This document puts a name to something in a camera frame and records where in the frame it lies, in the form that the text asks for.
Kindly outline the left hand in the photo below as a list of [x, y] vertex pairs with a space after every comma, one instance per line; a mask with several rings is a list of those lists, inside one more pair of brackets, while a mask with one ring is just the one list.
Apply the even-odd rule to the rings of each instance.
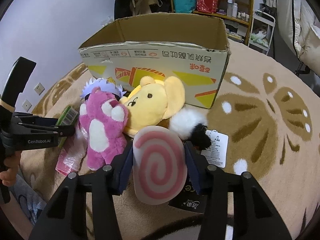
[[6, 171], [0, 173], [0, 179], [4, 186], [11, 187], [15, 184], [21, 153], [21, 151], [17, 151], [14, 155], [11, 155], [4, 160], [4, 165], [8, 168]]

